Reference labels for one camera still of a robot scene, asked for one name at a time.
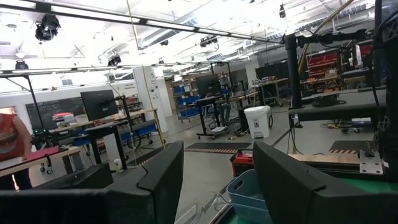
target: blue plastic bin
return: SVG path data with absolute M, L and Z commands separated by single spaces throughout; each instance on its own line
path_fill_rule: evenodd
M 242 173 L 227 186 L 226 190 L 239 217 L 257 224 L 272 224 L 255 170 Z

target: black monitor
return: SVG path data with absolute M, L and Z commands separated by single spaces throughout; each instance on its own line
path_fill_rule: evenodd
M 196 83 L 200 96 L 206 96 L 208 93 L 221 94 L 221 84 L 218 80 L 217 75 L 205 75 L 202 77 L 196 77 Z
M 119 113 L 112 90 L 87 91 L 80 95 L 89 121 Z

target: window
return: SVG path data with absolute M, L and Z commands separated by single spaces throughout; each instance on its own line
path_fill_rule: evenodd
M 72 80 L 71 80 L 71 79 L 69 79 L 69 80 L 62 80 L 62 85 L 63 85 L 63 86 L 65 86 L 65 85 L 73 85 L 73 83 L 72 83 Z

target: spotlight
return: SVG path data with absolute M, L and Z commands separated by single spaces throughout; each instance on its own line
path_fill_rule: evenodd
M 108 60 L 108 66 L 115 66 L 118 65 L 119 63 L 121 63 L 122 60 L 120 59 L 120 56 L 115 56 L 111 59 Z
M 218 39 L 216 35 L 210 35 L 205 38 L 200 39 L 200 47 L 206 47 L 207 45 L 210 45 L 211 43 L 216 44 L 218 43 Z
M 17 60 L 15 64 L 15 69 L 16 70 L 27 70 L 29 69 L 29 66 L 25 63 L 24 60 Z
M 160 46 L 167 46 L 169 44 L 169 40 L 165 40 L 160 43 Z
M 285 12 L 284 5 L 280 5 L 279 17 L 282 18 L 282 19 L 286 17 L 286 12 Z
M 42 22 L 36 23 L 35 37 L 39 41 L 52 40 L 57 34 L 61 25 L 55 15 L 44 15 Z

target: orange shirt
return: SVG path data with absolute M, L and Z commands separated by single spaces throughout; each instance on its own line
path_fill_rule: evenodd
M 24 155 L 24 142 L 14 126 L 14 118 L 14 114 L 2 114 L 2 121 L 0 122 L 0 161 Z

